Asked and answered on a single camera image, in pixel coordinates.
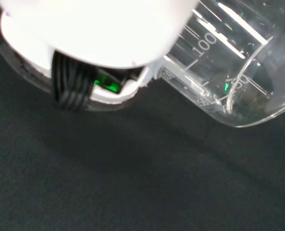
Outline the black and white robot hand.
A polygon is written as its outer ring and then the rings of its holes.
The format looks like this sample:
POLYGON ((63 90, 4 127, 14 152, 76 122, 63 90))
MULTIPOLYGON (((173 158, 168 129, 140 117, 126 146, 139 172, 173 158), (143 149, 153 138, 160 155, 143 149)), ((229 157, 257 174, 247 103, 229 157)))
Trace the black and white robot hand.
POLYGON ((26 79, 66 111, 124 107, 162 67, 196 0, 0 0, 0 31, 26 79))

